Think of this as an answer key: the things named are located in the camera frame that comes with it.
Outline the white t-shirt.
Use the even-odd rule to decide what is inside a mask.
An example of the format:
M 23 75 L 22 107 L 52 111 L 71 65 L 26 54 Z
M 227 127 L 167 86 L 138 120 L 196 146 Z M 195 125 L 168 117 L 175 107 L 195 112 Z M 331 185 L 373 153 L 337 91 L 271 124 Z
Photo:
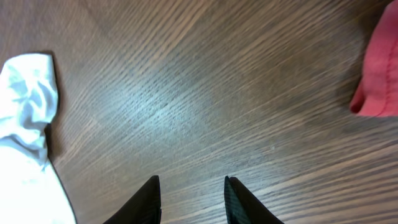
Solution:
M 48 158 L 58 106 L 53 58 L 22 54 L 1 71 L 1 223 L 75 223 Z

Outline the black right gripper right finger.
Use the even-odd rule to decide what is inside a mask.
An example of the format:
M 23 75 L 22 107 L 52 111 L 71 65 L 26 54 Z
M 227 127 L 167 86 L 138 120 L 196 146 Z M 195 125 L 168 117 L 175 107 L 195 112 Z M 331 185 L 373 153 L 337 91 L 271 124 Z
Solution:
M 284 224 L 236 177 L 224 178 L 224 205 L 228 224 Z

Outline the red t-shirt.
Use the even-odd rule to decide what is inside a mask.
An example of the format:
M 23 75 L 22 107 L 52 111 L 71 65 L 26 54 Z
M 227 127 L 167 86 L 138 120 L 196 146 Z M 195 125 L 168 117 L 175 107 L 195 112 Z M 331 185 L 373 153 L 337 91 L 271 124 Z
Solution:
M 397 116 L 397 0 L 385 8 L 373 31 L 349 108 L 358 116 Z

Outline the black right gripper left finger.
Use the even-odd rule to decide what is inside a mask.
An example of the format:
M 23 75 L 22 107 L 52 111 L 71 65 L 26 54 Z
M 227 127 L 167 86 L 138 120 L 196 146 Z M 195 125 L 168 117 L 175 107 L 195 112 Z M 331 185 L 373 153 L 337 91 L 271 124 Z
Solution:
M 153 175 L 104 224 L 159 224 L 161 214 L 160 180 Z

